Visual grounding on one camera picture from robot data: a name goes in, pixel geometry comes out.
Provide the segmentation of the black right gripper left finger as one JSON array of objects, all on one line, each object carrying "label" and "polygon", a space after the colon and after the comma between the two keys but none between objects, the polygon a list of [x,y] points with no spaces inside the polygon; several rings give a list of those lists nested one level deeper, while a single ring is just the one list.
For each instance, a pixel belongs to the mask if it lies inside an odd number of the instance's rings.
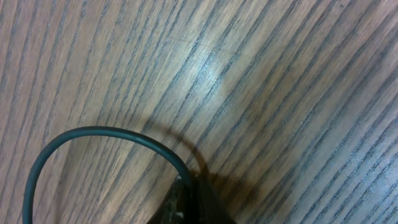
[{"label": "black right gripper left finger", "polygon": [[194,216],[193,190],[178,175],[147,224],[189,224]]}]

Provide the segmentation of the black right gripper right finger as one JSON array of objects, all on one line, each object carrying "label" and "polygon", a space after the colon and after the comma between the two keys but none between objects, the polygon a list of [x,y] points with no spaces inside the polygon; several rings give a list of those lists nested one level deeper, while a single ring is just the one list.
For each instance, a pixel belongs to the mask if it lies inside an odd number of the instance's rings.
[{"label": "black right gripper right finger", "polygon": [[206,177],[199,176],[197,187],[199,221],[204,224],[236,224]]}]

